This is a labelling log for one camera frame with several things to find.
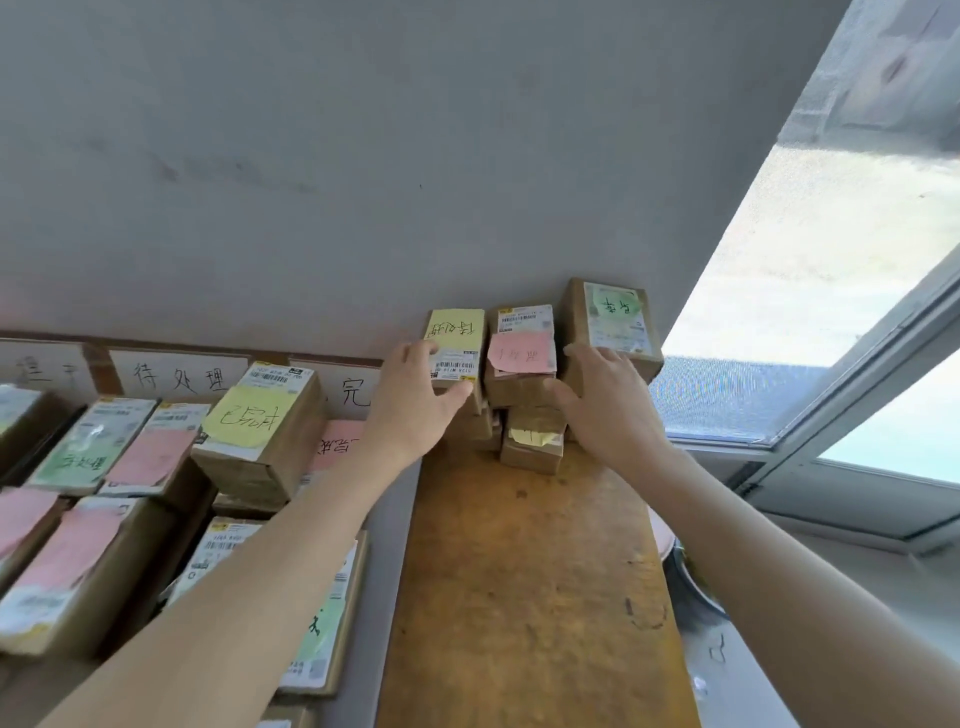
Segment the pink sticky note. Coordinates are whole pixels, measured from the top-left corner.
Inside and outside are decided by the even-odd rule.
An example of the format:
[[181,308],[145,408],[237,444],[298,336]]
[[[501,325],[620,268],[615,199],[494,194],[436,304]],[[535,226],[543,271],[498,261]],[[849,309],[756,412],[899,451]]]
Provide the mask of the pink sticky note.
[[490,339],[487,358],[501,372],[548,374],[556,371],[549,331],[507,331]]
[[107,473],[107,481],[156,485],[177,466],[196,437],[196,430],[144,430]]
[[112,508],[67,511],[16,586],[69,589],[107,550],[122,520],[123,516]]
[[323,439],[317,445],[310,472],[324,471],[346,455],[363,434],[364,424],[362,420],[330,420],[326,424]]
[[37,488],[9,488],[0,493],[0,558],[10,555],[56,502],[56,493]]

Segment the white label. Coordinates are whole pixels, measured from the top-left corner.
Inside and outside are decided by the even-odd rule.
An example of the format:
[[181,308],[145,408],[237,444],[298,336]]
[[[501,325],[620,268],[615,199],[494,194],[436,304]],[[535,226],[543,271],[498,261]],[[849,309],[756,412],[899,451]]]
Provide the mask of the white label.
[[312,369],[304,367],[281,367],[257,362],[237,383],[261,389],[283,389],[295,395],[303,391],[307,380],[313,375]]
[[643,311],[639,310],[636,316],[624,316],[622,318],[602,315],[594,302],[597,297],[602,296],[606,291],[614,295],[627,293],[636,296],[636,293],[630,288],[584,283],[590,345],[606,347],[616,352],[652,354],[650,338],[647,336],[647,328],[643,323]]
[[246,356],[111,350],[110,359],[128,397],[218,399],[250,366]]
[[302,359],[291,359],[290,366],[312,369],[320,377],[328,419],[367,419],[373,392],[380,381],[379,369]]
[[13,587],[0,600],[0,633],[15,636],[52,628],[76,592],[76,589]]
[[525,305],[501,308],[496,313],[496,332],[549,331],[553,333],[552,305]]
[[0,384],[0,432],[14,425],[30,409],[40,393],[11,384]]
[[197,582],[210,573],[210,570],[230,556],[237,546],[260,530],[261,525],[262,523],[237,523],[219,519],[210,522],[200,545],[190,557],[190,563],[177,579],[167,606],[193,589]]
[[430,378],[444,381],[476,381],[480,374],[480,352],[440,349],[430,356]]
[[195,432],[200,429],[200,425],[209,411],[209,404],[165,402],[154,410],[154,414],[143,425],[143,431],[182,429],[187,432]]
[[56,392],[74,404],[99,397],[80,344],[2,339],[0,382]]

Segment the cardboard box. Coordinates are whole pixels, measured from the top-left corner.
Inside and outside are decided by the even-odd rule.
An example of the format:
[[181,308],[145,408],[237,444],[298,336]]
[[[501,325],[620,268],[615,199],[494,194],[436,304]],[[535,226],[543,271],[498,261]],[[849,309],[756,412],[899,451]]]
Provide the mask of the cardboard box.
[[424,339],[440,347],[430,357],[433,390],[445,392],[458,381],[472,381],[473,393],[462,412],[479,415],[484,397],[481,387],[481,361],[487,341],[487,321],[482,308],[436,308],[430,311]]
[[[570,279],[561,308],[564,344],[588,344],[626,353],[647,383],[660,373],[663,352],[644,290]],[[574,392],[583,394],[583,376],[574,359],[566,358],[561,379]]]
[[162,402],[104,479],[101,496],[148,496],[191,513],[209,481],[190,459],[209,404]]
[[12,551],[0,554],[0,596],[27,568],[60,523],[60,514],[66,501],[55,494],[35,488],[4,488],[0,490],[0,512],[16,509],[17,517],[30,530],[13,546]]
[[0,384],[0,476],[6,479],[74,409],[52,392]]
[[360,531],[334,578],[326,601],[307,628],[294,662],[280,678],[281,694],[337,694],[369,546],[367,532]]
[[314,728],[313,711],[305,705],[270,705],[256,728]]
[[[517,407],[517,406],[545,406],[550,403],[546,390],[543,389],[543,382],[546,379],[552,379],[557,375],[557,345],[554,340],[554,322],[553,306],[551,305],[527,305],[513,308],[497,308],[489,314],[489,325],[492,332],[491,343],[488,349],[487,359],[484,362],[484,388],[487,397],[490,400],[491,407]],[[540,334],[547,338],[546,347],[542,350],[533,349],[531,351],[528,345],[523,346],[517,351],[507,352],[504,347],[509,349],[510,337],[499,336],[499,334]],[[545,373],[511,373],[501,371],[494,366],[492,359],[503,353],[503,361],[511,361],[508,354],[517,355],[521,359],[528,356],[539,356],[542,358],[541,364],[548,369]]]
[[258,361],[206,416],[191,456],[221,493],[282,506],[297,492],[325,424],[315,372]]
[[96,493],[154,407],[156,400],[99,398],[43,458],[26,484],[65,496]]
[[508,415],[514,429],[530,429],[534,432],[564,432],[564,413],[553,407],[511,407]]
[[488,404],[479,415],[457,412],[444,432],[445,440],[490,440],[493,436],[493,415]]
[[[215,518],[190,559],[167,602],[167,607],[192,589],[217,564],[226,559],[263,522]],[[334,577],[329,595],[307,626],[297,657],[280,680],[281,693],[333,695],[340,683],[348,639],[360,595],[369,539],[357,534],[344,564]]]
[[510,429],[508,416],[507,431],[503,435],[503,448],[500,450],[500,462],[511,468],[522,468],[534,473],[555,475],[564,458],[564,436],[547,433],[549,440],[542,445],[530,442],[518,442],[515,437],[527,430]]
[[[0,599],[0,650],[92,657],[175,519],[148,498],[82,498],[63,514],[50,540]],[[58,575],[63,585],[51,586],[49,565],[62,564],[65,551],[88,551],[76,545],[89,544],[92,523],[96,533],[112,537],[92,567],[84,570],[73,563]],[[115,533],[103,528],[105,523],[116,528]]]

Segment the yellow sticky note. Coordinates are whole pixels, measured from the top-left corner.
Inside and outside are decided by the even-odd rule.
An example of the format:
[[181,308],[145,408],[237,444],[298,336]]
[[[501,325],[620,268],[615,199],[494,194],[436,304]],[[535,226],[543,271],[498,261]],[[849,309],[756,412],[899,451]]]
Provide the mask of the yellow sticky note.
[[530,445],[534,448],[542,448],[559,437],[556,432],[534,432],[532,429],[512,429],[510,436],[521,445]]
[[437,308],[430,312],[424,339],[441,349],[479,352],[483,347],[483,308]]
[[204,418],[204,432],[228,445],[261,448],[296,400],[296,392],[238,384]]

